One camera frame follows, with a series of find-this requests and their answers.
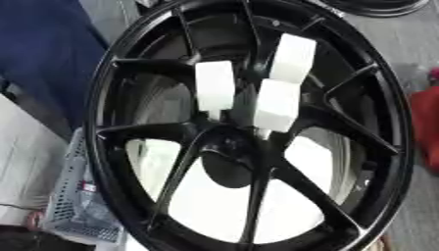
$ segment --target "plastic crate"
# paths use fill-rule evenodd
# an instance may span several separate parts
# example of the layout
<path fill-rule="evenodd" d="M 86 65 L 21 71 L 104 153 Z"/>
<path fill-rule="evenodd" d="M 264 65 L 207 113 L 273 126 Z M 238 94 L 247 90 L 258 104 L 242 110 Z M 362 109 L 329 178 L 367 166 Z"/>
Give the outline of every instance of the plastic crate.
<path fill-rule="evenodd" d="M 82 129 L 78 129 L 65 156 L 66 162 L 45 212 L 42 228 L 65 239 L 88 245 L 102 242 L 119 244 L 122 238 L 122 227 L 101 227 L 73 220 L 74 205 L 81 191 L 82 180 L 88 169 L 85 142 Z"/>

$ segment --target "gray floor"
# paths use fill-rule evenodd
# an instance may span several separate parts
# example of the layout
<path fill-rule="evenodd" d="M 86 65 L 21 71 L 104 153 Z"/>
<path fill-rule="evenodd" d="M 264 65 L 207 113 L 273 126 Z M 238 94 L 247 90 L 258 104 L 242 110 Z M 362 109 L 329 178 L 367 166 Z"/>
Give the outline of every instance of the gray floor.
<path fill-rule="evenodd" d="M 397 19 L 346 19 L 377 47 L 409 92 L 425 88 L 424 71 L 439 65 L 439 0 Z M 395 251 L 439 250 L 439 177 L 415 166 L 409 196 L 389 235 Z"/>

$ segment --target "black wheel rim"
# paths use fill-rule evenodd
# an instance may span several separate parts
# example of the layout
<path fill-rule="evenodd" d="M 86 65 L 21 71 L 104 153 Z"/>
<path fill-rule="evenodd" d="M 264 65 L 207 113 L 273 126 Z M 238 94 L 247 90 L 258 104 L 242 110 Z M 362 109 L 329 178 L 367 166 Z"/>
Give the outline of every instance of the black wheel rim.
<path fill-rule="evenodd" d="M 429 0 L 322 0 L 322 2 L 344 12 L 355 15 L 391 18 L 415 12 L 424 7 Z"/>
<path fill-rule="evenodd" d="M 258 87 L 261 77 L 267 74 L 273 43 L 262 36 L 262 27 L 274 32 L 300 33 L 330 45 L 352 72 L 337 82 L 307 89 L 302 94 L 299 119 L 290 132 L 273 133 L 269 141 L 258 139 L 248 126 L 209 122 L 196 112 L 194 99 L 194 112 L 185 123 L 130 125 L 124 120 L 121 122 L 115 115 L 121 104 L 119 99 L 123 98 L 118 93 L 122 93 L 121 86 L 129 84 L 129 76 L 138 71 L 165 75 L 184 83 L 189 92 L 194 93 L 194 69 L 184 63 L 190 61 L 187 59 L 203 59 L 204 55 L 203 48 L 194 42 L 191 24 L 218 13 L 233 13 L 233 17 L 246 26 L 248 44 L 244 47 L 250 53 L 239 59 L 244 62 L 243 82 Z M 150 45 L 162 39 L 171 27 L 182 30 L 186 57 L 154 60 L 143 54 L 142 59 L 138 59 L 140 50 L 145 46 L 152 50 L 154 46 Z M 324 78 L 324 73 L 312 72 L 309 79 L 316 78 L 315 75 Z M 377 123 L 373 128 L 355 119 L 346 106 L 344 111 L 333 106 L 332 99 L 344 103 L 345 96 L 357 96 L 356 93 L 373 101 Z M 352 100 L 347 99 L 346 104 L 352 104 Z M 286 145 L 311 126 L 340 133 L 365 148 L 363 171 L 371 176 L 369 186 L 360 193 L 353 190 L 342 205 L 337 205 L 282 155 Z M 354 28 L 322 8 L 303 2 L 254 0 L 249 5 L 246 1 L 185 0 L 152 11 L 125 32 L 99 66 L 88 102 L 85 135 L 92 171 L 104 199 L 127 230 L 151 250 L 361 250 L 379 236 L 395 216 L 409 187 L 413 166 L 410 112 L 387 64 Z M 227 142 L 234 142 L 231 146 L 225 143 L 225 135 L 231 139 Z M 143 190 L 130 168 L 123 146 L 132 138 L 164 139 L 182 145 L 177 159 L 180 165 L 175 165 L 158 203 Z M 199 234 L 166 214 L 172 192 L 199 152 L 206 149 L 221 152 L 220 149 L 227 151 L 230 147 L 238 147 L 237 152 L 242 154 L 234 158 L 244 156 L 243 161 L 257 166 L 252 171 L 251 206 L 239 243 Z M 261 198 L 271 177 L 282 178 L 316 203 L 324 213 L 324 223 L 291 239 L 254 244 Z"/>

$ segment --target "wheel spoke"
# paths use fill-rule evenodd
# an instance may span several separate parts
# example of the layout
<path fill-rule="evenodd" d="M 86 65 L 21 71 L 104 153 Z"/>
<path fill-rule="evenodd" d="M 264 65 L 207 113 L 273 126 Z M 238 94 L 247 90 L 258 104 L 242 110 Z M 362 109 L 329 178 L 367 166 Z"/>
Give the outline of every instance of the wheel spoke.
<path fill-rule="evenodd" d="M 142 213 L 151 203 L 148 194 L 143 189 L 137 175 L 134 172 L 132 164 L 129 162 L 128 155 L 123 148 L 115 147 L 107 150 L 109 167 L 115 169 L 107 169 L 105 172 L 112 172 L 114 176 L 119 178 L 120 186 L 125 190 L 128 200 L 133 201 Z M 142 221 L 147 219 L 146 215 L 142 215 Z"/>
<path fill-rule="evenodd" d="M 242 6 L 244 7 L 245 22 L 247 23 L 247 26 L 252 33 L 255 46 L 258 49 L 261 46 L 261 38 L 259 36 L 258 29 L 256 28 L 255 19 L 253 17 L 253 13 L 250 8 L 249 1 L 241 0 L 241 3 Z"/>
<path fill-rule="evenodd" d="M 247 208 L 247 219 L 244 226 L 240 243 L 252 246 L 258 227 L 258 217 L 261 206 L 271 178 L 271 169 L 262 167 L 252 172 L 252 184 L 250 190 L 249 205 Z"/>
<path fill-rule="evenodd" d="M 195 126 L 191 123 L 120 125 L 101 127 L 97 135 L 109 144 L 124 147 L 131 139 L 162 139 L 183 143 L 190 140 Z"/>
<path fill-rule="evenodd" d="M 341 112 L 326 107 L 303 105 L 300 114 L 301 119 L 310 121 L 311 125 L 349 137 L 366 149 L 382 151 L 389 155 L 398 154 L 398 149 L 394 145 Z"/>
<path fill-rule="evenodd" d="M 323 211 L 325 221 L 333 227 L 348 226 L 354 228 L 358 233 L 363 231 L 363 228 L 356 223 L 354 219 L 346 214 L 340 206 L 335 203 L 325 192 L 323 192 L 315 183 L 307 178 L 296 167 L 291 165 L 284 157 L 278 158 L 275 162 L 276 169 L 273 177 L 289 184 L 297 189 L 304 196 Z"/>
<path fill-rule="evenodd" d="M 183 83 L 191 93 L 195 93 L 195 69 L 176 60 L 115 59 L 114 65 L 122 73 L 145 73 L 163 75 Z"/>
<path fill-rule="evenodd" d="M 315 123 L 311 120 L 304 120 L 299 118 L 293 123 L 291 128 L 286 133 L 273 131 L 269 135 L 269 141 L 273 146 L 284 151 L 293 141 L 293 139 L 302 131 L 310 128 Z"/>
<path fill-rule="evenodd" d="M 190 145 L 183 145 L 157 199 L 154 212 L 147 224 L 148 230 L 154 228 L 154 224 L 160 215 L 166 215 L 168 213 L 168 207 L 176 189 L 206 145 L 205 139 L 205 134 L 201 134 L 193 140 Z"/>
<path fill-rule="evenodd" d="M 267 36 L 264 38 L 264 46 L 260 46 L 256 53 L 251 53 L 246 60 L 244 76 L 255 85 L 257 91 L 260 89 L 261 80 L 268 78 L 271 60 L 276 52 L 280 36 Z"/>
<path fill-rule="evenodd" d="M 200 54 L 199 49 L 195 45 L 195 41 L 193 39 L 193 35 L 192 35 L 192 32 L 191 32 L 190 27 L 189 27 L 189 23 L 185 19 L 183 13 L 181 12 L 181 10 L 179 8 L 173 9 L 172 13 L 176 17 L 178 17 L 178 19 L 180 21 L 181 28 L 183 30 L 184 44 L 186 46 L 186 50 L 187 50 L 187 53 L 189 54 L 189 57 L 194 57 L 196 55 L 199 55 Z"/>
<path fill-rule="evenodd" d="M 313 27 L 314 25 L 318 25 L 318 24 L 322 23 L 323 21 L 325 21 L 324 17 L 314 16 L 311 18 L 311 20 L 306 25 L 303 25 L 301 27 L 300 31 L 304 32 L 307 29 L 310 29 L 311 27 Z"/>
<path fill-rule="evenodd" d="M 355 81 L 360 80 L 362 77 L 373 75 L 378 71 L 378 66 L 375 63 L 369 64 L 366 67 L 363 67 L 356 72 L 352 73 L 341 83 L 335 85 L 334 87 L 329 88 L 324 94 L 324 100 L 328 103 L 329 100 L 337 96 L 338 93 L 344 92 L 344 90 L 353 84 Z"/>

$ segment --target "white cube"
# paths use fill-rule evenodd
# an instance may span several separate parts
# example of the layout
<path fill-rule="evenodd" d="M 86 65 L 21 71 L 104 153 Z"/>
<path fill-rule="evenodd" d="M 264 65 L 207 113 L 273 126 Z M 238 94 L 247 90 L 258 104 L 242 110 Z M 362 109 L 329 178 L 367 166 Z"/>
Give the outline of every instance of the white cube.
<path fill-rule="evenodd" d="M 269 78 L 302 83 L 313 67 L 316 47 L 314 40 L 283 33 L 274 54 Z"/>
<path fill-rule="evenodd" d="M 200 111 L 219 111 L 233 107 L 235 81 L 230 61 L 198 63 L 195 72 Z"/>
<path fill-rule="evenodd" d="M 287 132 L 299 116 L 301 84 L 264 79 L 256 104 L 253 125 Z"/>

